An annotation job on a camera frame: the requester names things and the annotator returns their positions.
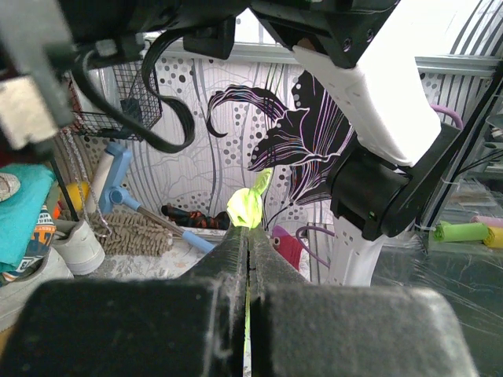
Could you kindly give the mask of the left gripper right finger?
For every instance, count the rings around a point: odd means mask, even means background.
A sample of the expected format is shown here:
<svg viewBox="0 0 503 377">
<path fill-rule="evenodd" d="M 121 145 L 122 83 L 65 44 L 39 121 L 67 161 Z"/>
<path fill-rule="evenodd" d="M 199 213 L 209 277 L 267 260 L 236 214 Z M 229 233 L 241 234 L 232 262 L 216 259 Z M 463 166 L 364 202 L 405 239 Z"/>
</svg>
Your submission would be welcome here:
<svg viewBox="0 0 503 377">
<path fill-rule="evenodd" d="M 475 376 L 447 300 L 429 288 L 306 281 L 248 234 L 254 376 Z"/>
</svg>

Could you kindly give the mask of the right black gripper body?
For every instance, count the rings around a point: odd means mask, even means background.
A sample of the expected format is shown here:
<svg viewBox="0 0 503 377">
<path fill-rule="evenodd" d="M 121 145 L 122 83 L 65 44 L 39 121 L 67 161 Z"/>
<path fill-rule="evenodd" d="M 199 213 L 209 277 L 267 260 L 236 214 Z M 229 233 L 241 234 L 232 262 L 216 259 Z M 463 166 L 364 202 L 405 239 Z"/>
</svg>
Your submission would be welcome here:
<svg viewBox="0 0 503 377">
<path fill-rule="evenodd" d="M 227 58 L 233 1 L 4 1 L 1 4 L 1 146 L 47 149 L 74 117 L 62 75 L 70 71 L 92 104 L 156 149 L 171 143 L 110 105 L 93 87 L 92 68 L 142 62 L 148 82 L 173 42 Z"/>
</svg>

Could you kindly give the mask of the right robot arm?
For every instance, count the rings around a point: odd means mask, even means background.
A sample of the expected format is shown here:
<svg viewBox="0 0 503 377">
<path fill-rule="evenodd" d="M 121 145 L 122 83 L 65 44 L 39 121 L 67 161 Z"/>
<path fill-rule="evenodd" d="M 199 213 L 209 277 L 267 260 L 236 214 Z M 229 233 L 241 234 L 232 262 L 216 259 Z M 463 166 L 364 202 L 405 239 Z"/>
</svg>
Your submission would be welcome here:
<svg viewBox="0 0 503 377">
<path fill-rule="evenodd" d="M 397 236 L 428 201 L 462 143 L 422 90 L 398 1 L 4 1 L 1 4 L 1 163 L 53 154 L 74 117 L 62 76 L 70 71 L 92 104 L 159 152 L 191 145 L 195 124 L 178 99 L 176 145 L 112 107 L 88 71 L 142 60 L 142 78 L 173 42 L 226 59 L 246 9 L 311 73 L 357 137 L 329 171 L 331 209 L 354 246 L 331 268 L 341 285 L 369 283 L 385 237 Z"/>
</svg>

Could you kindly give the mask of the green trash bag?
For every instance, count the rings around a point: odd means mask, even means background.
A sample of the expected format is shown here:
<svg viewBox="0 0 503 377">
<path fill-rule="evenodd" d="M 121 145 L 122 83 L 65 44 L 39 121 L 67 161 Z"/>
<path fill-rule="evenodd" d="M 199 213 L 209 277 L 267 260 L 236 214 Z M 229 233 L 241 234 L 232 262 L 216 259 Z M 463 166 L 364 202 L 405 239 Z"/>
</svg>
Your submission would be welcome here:
<svg viewBox="0 0 503 377">
<path fill-rule="evenodd" d="M 235 227 L 255 229 L 261 224 L 263 200 L 261 195 L 269 187 L 271 168 L 261 171 L 251 188 L 238 189 L 229 199 L 226 212 Z"/>
</svg>

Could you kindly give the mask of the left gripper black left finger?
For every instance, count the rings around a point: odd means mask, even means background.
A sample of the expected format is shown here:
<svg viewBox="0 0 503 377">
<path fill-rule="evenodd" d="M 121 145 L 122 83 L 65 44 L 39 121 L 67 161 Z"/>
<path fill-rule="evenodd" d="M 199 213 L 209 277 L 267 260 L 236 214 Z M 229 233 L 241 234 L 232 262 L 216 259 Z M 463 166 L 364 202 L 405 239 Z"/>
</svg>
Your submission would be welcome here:
<svg viewBox="0 0 503 377">
<path fill-rule="evenodd" d="M 53 280 L 28 299 L 4 376 L 240 376 L 248 233 L 175 279 Z"/>
</svg>

